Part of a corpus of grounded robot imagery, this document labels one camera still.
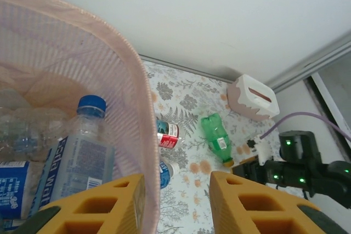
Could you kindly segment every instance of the floral tablecloth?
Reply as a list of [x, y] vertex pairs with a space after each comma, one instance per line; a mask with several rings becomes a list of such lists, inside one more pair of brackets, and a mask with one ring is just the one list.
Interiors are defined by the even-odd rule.
[[[156, 116], [182, 125], [186, 133], [183, 146], [161, 148], [161, 156], [178, 162], [180, 173], [161, 190], [161, 216], [157, 231], [164, 234], [214, 234], [208, 195], [210, 173], [213, 170], [230, 170], [224, 168], [208, 149], [200, 119], [219, 113], [233, 143], [232, 157], [237, 164], [252, 156], [250, 148], [244, 145], [245, 141], [267, 131], [274, 122], [255, 122], [231, 111], [224, 82], [153, 62], [145, 61], [144, 65]], [[267, 141], [272, 146], [274, 158], [280, 159], [278, 131], [272, 132]], [[287, 187], [281, 190], [303, 197], [299, 189]]]

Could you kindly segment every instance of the gray leaf pattern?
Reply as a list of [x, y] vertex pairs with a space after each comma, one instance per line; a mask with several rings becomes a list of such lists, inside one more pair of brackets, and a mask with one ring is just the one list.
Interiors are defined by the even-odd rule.
[[[232, 142], [232, 157], [236, 162], [253, 154], [243, 143], [258, 133], [267, 131], [274, 122], [255, 122], [230, 110], [227, 84], [216, 79], [195, 75], [167, 66], [144, 62], [152, 89], [156, 116], [178, 124], [184, 129], [185, 142], [173, 149], [161, 148], [161, 156], [179, 164], [180, 172], [161, 190], [159, 234], [214, 234], [210, 206], [210, 173], [219, 170], [230, 173], [208, 148], [200, 119], [218, 112]], [[266, 137], [274, 159], [279, 156], [278, 130]], [[300, 189], [279, 190], [303, 197]]]

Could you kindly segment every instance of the wall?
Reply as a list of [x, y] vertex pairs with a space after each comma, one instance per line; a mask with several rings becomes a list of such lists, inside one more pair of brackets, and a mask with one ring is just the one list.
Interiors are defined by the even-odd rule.
[[[275, 118], [278, 121], [283, 116], [297, 111], [307, 111], [320, 115], [316, 108], [307, 88], [303, 82], [298, 82], [293, 86], [283, 90], [277, 95], [280, 114]], [[330, 163], [336, 160], [343, 160], [327, 126], [320, 120], [313, 117], [297, 116], [288, 119], [279, 126], [279, 132], [288, 130], [308, 130], [315, 134], [319, 151], [324, 163]], [[316, 194], [310, 201], [315, 203], [321, 210], [351, 233], [351, 210], [345, 209], [339, 203], [330, 197]]]
[[66, 0], [118, 28], [140, 54], [262, 82], [351, 29], [349, 0]]

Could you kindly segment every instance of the green plastic bottle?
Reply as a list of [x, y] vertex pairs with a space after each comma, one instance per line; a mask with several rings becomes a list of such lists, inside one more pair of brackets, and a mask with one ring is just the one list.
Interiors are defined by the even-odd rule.
[[222, 119], [218, 113], [201, 119], [202, 129], [205, 131], [206, 139], [211, 151], [218, 156], [225, 167], [234, 165], [231, 157], [231, 142], [222, 125]]

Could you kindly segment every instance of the red label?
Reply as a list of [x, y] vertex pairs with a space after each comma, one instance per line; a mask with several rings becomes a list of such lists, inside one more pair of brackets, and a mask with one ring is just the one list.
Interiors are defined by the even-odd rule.
[[169, 136], [167, 134], [162, 135], [162, 139], [159, 142], [159, 146], [165, 147], [165, 148], [174, 148], [178, 142], [178, 138], [174, 136]]

